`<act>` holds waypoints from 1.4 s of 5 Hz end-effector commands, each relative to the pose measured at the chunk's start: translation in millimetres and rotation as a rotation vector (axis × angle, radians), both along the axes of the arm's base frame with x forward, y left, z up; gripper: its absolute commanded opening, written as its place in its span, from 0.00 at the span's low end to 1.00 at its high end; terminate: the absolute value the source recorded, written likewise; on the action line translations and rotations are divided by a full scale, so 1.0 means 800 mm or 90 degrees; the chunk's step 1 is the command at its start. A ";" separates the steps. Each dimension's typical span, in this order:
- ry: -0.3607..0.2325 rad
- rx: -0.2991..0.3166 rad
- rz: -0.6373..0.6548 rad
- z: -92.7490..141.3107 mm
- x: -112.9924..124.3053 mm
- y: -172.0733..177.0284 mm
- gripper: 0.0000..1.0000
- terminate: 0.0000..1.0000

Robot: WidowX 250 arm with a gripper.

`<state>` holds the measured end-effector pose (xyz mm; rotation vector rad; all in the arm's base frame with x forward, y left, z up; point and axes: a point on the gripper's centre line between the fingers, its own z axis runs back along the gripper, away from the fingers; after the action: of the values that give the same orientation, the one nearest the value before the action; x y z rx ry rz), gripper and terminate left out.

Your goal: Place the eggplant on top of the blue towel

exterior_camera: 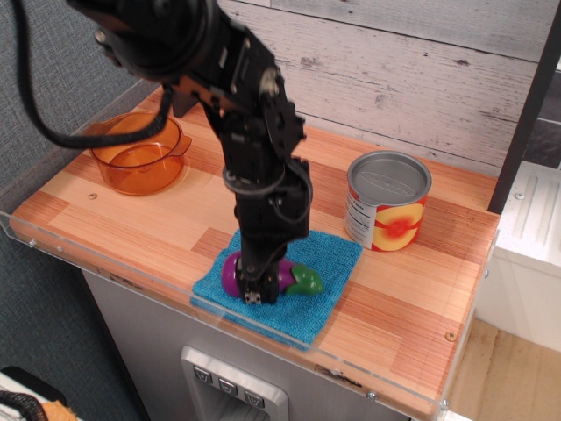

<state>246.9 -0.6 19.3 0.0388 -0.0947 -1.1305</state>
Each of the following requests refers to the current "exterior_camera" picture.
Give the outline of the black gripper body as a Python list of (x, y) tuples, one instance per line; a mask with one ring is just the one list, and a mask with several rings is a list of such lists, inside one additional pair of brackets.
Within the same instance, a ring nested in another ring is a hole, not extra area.
[(281, 260), (289, 243), (308, 235), (311, 201), (310, 165), (300, 158), (285, 163), (284, 177), (271, 192), (260, 196), (237, 193), (242, 261)]

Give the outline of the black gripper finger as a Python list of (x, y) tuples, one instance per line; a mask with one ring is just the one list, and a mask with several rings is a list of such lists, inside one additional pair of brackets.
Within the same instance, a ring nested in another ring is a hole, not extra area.
[(266, 267), (261, 281), (261, 302), (275, 304), (280, 294), (281, 264), (283, 259)]
[(241, 250), (236, 266), (236, 281), (240, 297), (246, 304), (262, 304), (262, 275), (263, 262), (259, 256)]

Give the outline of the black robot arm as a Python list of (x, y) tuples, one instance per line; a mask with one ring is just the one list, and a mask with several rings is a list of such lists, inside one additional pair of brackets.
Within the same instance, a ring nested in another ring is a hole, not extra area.
[(99, 42), (135, 76), (173, 91), (175, 116), (201, 103), (235, 194), (241, 254), (235, 284), (247, 303), (275, 303), (288, 243), (309, 233), (309, 164), (293, 156), (305, 134), (273, 54), (214, 1), (75, 1)]

